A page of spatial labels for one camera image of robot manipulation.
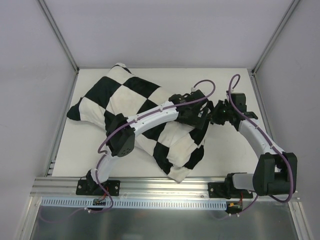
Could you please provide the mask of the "black white checkered pillowcase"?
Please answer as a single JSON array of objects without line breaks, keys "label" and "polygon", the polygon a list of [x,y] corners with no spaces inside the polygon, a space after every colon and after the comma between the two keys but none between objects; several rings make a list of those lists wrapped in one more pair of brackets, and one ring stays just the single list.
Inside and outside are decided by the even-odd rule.
[{"label": "black white checkered pillowcase", "polygon": [[171,94],[163,87],[114,65],[67,112],[73,121],[92,123],[106,132],[102,154],[87,181],[105,182],[118,159],[139,147],[180,183],[204,157],[210,102],[200,90]]}]

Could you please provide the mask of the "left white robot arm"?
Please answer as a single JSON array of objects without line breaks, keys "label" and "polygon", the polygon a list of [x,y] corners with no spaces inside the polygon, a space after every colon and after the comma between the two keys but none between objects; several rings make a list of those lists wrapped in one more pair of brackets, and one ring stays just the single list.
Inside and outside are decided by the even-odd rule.
[{"label": "left white robot arm", "polygon": [[139,114],[116,115],[97,150],[102,157],[86,175],[87,189],[93,195],[101,194],[116,160],[130,154],[136,138],[146,131],[173,121],[202,130],[208,119],[206,104],[211,95],[204,95],[199,89],[190,94],[174,94],[161,105]]}]

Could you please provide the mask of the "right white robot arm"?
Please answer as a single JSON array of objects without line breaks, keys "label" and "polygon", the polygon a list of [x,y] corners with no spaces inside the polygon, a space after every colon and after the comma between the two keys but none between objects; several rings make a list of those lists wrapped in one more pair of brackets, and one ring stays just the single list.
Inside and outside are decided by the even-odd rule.
[{"label": "right white robot arm", "polygon": [[224,192],[234,198],[242,190],[255,192],[259,196],[292,197],[297,185],[297,156],[285,152],[260,126],[259,118],[247,110],[244,93],[232,93],[219,100],[210,114],[210,122],[216,125],[230,123],[249,143],[258,162],[254,173],[230,173]]}]

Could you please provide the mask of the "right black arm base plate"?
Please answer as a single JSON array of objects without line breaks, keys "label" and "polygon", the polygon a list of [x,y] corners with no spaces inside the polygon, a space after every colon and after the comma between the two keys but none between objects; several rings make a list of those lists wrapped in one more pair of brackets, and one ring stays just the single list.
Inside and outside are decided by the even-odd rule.
[{"label": "right black arm base plate", "polygon": [[224,182],[208,182],[207,190],[209,198],[214,199],[252,199],[253,194],[245,189],[237,189]]}]

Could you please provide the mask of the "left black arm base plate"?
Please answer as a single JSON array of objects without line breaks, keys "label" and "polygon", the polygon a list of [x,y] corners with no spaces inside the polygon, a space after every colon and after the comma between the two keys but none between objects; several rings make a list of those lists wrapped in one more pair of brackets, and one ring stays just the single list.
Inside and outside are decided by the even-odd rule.
[{"label": "left black arm base plate", "polygon": [[[119,196],[119,180],[107,180],[101,185],[111,196]],[[89,175],[77,182],[75,194],[78,196],[103,196],[106,192]]]}]

